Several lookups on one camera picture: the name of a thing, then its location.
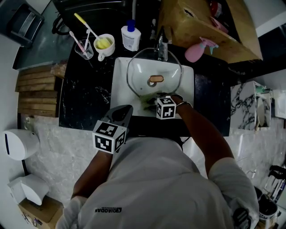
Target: white wall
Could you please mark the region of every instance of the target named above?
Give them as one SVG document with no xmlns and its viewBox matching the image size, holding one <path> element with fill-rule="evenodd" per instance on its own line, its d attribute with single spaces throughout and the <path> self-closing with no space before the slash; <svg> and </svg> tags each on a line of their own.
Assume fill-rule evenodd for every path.
<svg viewBox="0 0 286 229">
<path fill-rule="evenodd" d="M 271 89 L 286 90 L 286 69 L 255 77 L 251 81 L 256 81 Z"/>
<path fill-rule="evenodd" d="M 286 4 L 282 0 L 244 0 L 257 36 L 286 23 Z"/>
<path fill-rule="evenodd" d="M 0 133 L 17 128 L 18 93 L 15 92 L 18 71 L 13 70 L 13 62 L 19 45 L 0 35 Z M 14 161 L 5 155 L 0 140 L 0 224 L 5 229 L 31 229 L 21 216 L 6 189 L 6 184 L 24 174 L 21 161 Z"/>
</svg>

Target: faucet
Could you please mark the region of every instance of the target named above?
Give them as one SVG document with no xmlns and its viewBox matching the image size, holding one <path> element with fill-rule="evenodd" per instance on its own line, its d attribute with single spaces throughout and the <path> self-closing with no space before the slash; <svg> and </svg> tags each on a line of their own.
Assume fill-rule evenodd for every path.
<svg viewBox="0 0 286 229">
<path fill-rule="evenodd" d="M 162 26 L 156 41 L 156 48 L 158 50 L 158 60 L 168 60 L 168 44 L 172 43 L 172 33 L 170 26 Z"/>
</svg>

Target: hand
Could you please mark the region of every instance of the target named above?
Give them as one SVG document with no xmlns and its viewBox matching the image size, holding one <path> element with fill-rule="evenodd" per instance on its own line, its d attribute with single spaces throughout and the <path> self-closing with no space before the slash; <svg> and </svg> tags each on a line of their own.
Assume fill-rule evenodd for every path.
<svg viewBox="0 0 286 229">
<path fill-rule="evenodd" d="M 183 102 L 181 98 L 179 98 L 177 95 L 172 95 L 171 99 L 178 105 L 179 103 Z"/>
</svg>

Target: sink basin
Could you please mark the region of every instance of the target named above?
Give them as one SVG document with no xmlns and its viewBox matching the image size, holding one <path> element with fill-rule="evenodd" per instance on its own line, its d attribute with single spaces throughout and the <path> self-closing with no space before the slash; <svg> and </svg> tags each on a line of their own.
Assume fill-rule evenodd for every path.
<svg viewBox="0 0 286 229">
<path fill-rule="evenodd" d="M 129 104 L 133 106 L 133 115 L 135 116 L 156 117 L 155 112 L 142 108 L 140 98 L 127 85 L 126 71 L 130 60 L 131 58 L 126 57 L 118 57 L 115 60 L 110 108 Z M 169 93 L 178 87 L 180 75 L 178 64 L 151 59 L 133 59 L 133 61 L 134 63 L 129 66 L 128 79 L 130 86 L 139 96 L 157 91 Z M 175 93 L 193 104 L 193 69 L 184 65 L 182 68 L 183 75 Z M 162 75 L 164 81 L 156 83 L 155 86 L 149 85 L 147 81 L 151 75 Z"/>
</svg>

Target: drain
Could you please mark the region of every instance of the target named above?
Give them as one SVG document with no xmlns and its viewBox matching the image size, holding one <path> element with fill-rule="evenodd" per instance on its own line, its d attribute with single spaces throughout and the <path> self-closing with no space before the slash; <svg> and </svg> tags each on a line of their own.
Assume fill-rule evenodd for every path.
<svg viewBox="0 0 286 229">
<path fill-rule="evenodd" d="M 148 84 L 149 87 L 152 87 L 152 88 L 157 85 L 157 83 L 150 82 L 150 79 L 148 79 L 147 84 Z"/>
</svg>

